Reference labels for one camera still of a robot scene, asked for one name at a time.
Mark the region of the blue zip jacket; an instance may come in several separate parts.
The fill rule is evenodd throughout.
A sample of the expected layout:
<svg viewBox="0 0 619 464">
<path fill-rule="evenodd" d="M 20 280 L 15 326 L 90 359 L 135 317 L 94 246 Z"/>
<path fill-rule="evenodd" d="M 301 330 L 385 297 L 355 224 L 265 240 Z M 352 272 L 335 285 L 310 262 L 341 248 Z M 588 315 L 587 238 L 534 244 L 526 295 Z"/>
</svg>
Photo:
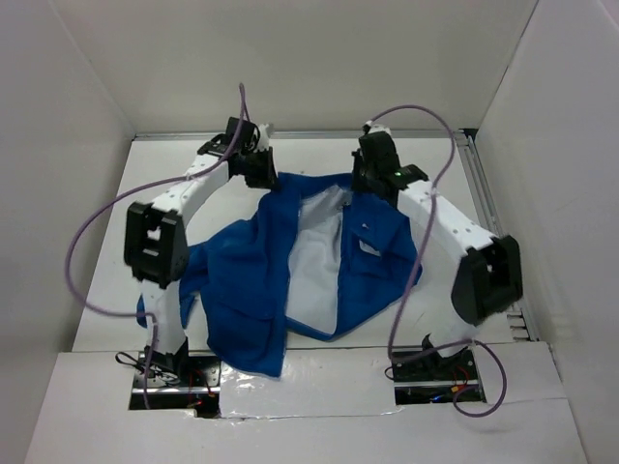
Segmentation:
<svg viewBox="0 0 619 464">
<path fill-rule="evenodd" d="M 280 175 L 252 217 L 189 249 L 157 335 L 201 303 L 207 344 L 228 365 L 277 378 L 289 332 L 345 336 L 395 303 L 423 272 L 407 216 L 352 188 L 348 173 Z"/>
</svg>

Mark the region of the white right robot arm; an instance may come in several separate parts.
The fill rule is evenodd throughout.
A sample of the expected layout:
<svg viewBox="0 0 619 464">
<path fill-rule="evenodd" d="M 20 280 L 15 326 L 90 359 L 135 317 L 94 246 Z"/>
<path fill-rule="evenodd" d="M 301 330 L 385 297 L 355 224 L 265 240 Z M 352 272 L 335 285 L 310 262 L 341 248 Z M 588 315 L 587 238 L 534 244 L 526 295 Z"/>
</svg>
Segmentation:
<svg viewBox="0 0 619 464">
<path fill-rule="evenodd" d="M 521 299 L 519 244 L 467 217 L 418 166 L 401 165 L 388 130 L 373 127 L 359 138 L 359 145 L 352 153 L 352 188 L 375 194 L 405 215 L 421 238 L 419 254 L 433 241 L 450 258 L 451 314 L 422 343 L 427 350 L 422 356 L 424 372 L 433 379 L 445 378 L 456 366 L 456 353 L 477 336 L 483 323 Z"/>
</svg>

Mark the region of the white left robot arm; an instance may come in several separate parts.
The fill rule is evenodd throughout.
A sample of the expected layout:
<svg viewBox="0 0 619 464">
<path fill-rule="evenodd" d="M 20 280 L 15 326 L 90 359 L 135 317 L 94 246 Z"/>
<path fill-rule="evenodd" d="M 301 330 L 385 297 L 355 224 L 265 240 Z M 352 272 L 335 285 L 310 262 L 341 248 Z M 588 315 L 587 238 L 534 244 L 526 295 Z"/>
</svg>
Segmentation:
<svg viewBox="0 0 619 464">
<path fill-rule="evenodd" d="M 178 181 L 149 203 L 127 210 L 124 260 L 139 281 L 143 317 L 151 340 L 144 354 L 170 386 L 190 377 L 189 341 L 180 309 L 180 280 L 190 262 L 186 226 L 206 200 L 232 177 L 250 188 L 279 185 L 270 138 L 271 123 L 231 117 L 225 132 L 205 142 Z"/>
</svg>

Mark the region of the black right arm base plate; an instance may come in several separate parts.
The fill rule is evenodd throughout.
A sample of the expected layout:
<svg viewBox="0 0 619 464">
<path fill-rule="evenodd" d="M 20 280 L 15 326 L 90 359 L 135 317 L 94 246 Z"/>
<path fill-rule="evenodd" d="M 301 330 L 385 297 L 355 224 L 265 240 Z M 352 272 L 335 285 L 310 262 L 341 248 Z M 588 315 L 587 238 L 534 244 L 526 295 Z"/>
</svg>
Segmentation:
<svg viewBox="0 0 619 464">
<path fill-rule="evenodd" d="M 397 405 L 485 402 L 474 355 L 459 347 L 449 358 L 432 354 L 414 362 L 392 362 L 384 370 L 393 383 Z"/>
</svg>

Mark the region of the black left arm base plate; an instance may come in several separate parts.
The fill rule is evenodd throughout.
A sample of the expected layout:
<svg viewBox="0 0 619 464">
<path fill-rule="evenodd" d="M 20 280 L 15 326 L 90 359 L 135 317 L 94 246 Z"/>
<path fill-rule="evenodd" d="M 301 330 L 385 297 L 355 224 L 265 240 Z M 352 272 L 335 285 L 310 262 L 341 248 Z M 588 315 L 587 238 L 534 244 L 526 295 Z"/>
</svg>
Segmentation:
<svg viewBox="0 0 619 464">
<path fill-rule="evenodd" d="M 151 410 L 191 410 L 199 418 L 214 419 L 220 415 L 221 361 L 215 356 L 190 355 L 189 370 L 174 374 L 152 365 L 144 378 L 145 357 L 117 352 L 115 361 L 133 370 L 129 409 L 143 411 L 144 390 Z"/>
</svg>

